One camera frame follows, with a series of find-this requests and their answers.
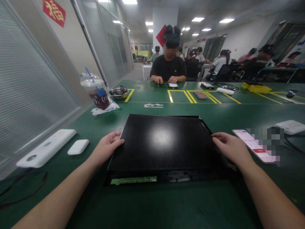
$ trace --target man in black shirt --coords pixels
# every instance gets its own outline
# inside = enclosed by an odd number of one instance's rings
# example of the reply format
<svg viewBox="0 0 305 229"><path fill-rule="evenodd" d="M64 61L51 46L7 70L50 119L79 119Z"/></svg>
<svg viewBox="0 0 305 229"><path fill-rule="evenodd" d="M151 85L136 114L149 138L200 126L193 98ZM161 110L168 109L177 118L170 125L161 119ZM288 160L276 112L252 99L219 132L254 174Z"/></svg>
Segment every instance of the man in black shirt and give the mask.
<svg viewBox="0 0 305 229"><path fill-rule="evenodd" d="M182 58L176 56L179 44L180 29L168 25L164 31L164 55L157 57L152 64L150 72L152 81L163 84L163 81L177 83L186 80L185 63Z"/></svg>

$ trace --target red sign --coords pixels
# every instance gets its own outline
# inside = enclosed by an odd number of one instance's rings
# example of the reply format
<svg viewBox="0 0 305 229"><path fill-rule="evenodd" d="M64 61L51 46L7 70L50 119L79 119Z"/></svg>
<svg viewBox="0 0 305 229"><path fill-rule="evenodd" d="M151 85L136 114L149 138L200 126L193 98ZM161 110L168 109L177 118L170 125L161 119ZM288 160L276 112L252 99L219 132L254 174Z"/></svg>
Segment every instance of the red sign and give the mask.
<svg viewBox="0 0 305 229"><path fill-rule="evenodd" d="M200 39L200 40L197 41L197 43L205 41L205 40L206 40L206 38Z"/></svg>
<svg viewBox="0 0 305 229"><path fill-rule="evenodd" d="M164 30L166 28L166 25L163 26L163 28L161 29L161 31L158 33L158 35L156 36L158 42L160 43L160 45L163 47L163 38L164 38Z"/></svg>
<svg viewBox="0 0 305 229"><path fill-rule="evenodd" d="M43 0L43 11L48 15L53 21L59 24L61 27L64 27L64 21L66 19L66 11L61 8L53 0Z"/></svg>

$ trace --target phone screen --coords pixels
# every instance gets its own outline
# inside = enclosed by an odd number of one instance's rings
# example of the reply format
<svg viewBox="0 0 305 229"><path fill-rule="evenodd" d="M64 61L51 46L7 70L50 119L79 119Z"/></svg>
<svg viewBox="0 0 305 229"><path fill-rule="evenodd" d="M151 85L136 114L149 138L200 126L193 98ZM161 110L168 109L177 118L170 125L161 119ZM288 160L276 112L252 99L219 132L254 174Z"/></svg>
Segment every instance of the phone screen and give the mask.
<svg viewBox="0 0 305 229"><path fill-rule="evenodd" d="M246 143L246 145L251 149L256 156L258 156L263 162L273 163L272 157L263 149L261 145L258 144L258 140L246 130L233 130L236 136Z"/></svg>

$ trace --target smartphone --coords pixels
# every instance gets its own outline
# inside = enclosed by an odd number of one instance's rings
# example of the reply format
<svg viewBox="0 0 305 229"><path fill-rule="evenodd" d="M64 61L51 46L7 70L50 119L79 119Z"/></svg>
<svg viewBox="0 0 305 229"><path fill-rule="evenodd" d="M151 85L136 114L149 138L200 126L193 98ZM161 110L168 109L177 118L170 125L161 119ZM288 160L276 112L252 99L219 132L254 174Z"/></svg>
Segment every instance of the smartphone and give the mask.
<svg viewBox="0 0 305 229"><path fill-rule="evenodd" d="M169 88L178 88L178 84L176 84L176 83L168 83L168 87Z"/></svg>
<svg viewBox="0 0 305 229"><path fill-rule="evenodd" d="M246 130L232 130L232 133L246 143L250 151L264 163L274 163L272 157L260 146L254 137Z"/></svg>
<svg viewBox="0 0 305 229"><path fill-rule="evenodd" d="M214 89L215 87L209 83L202 83L201 86L204 88L204 89Z"/></svg>

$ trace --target white shirt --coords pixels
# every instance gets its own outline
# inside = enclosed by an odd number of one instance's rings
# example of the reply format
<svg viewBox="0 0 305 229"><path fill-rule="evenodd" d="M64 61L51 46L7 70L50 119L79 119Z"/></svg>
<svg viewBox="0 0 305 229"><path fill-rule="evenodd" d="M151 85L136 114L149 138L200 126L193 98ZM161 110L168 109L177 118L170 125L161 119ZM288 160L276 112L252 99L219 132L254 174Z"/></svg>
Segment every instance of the white shirt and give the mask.
<svg viewBox="0 0 305 229"><path fill-rule="evenodd" d="M199 60L199 62L203 62L203 61L205 61L206 59L204 58L204 56L203 56L203 54L202 53L200 53L198 56L196 56L196 59L198 59Z"/></svg>
<svg viewBox="0 0 305 229"><path fill-rule="evenodd" d="M217 61L213 63L215 66L214 74L217 75L217 73L220 71L221 67L227 63L227 59L225 57L219 58Z"/></svg>

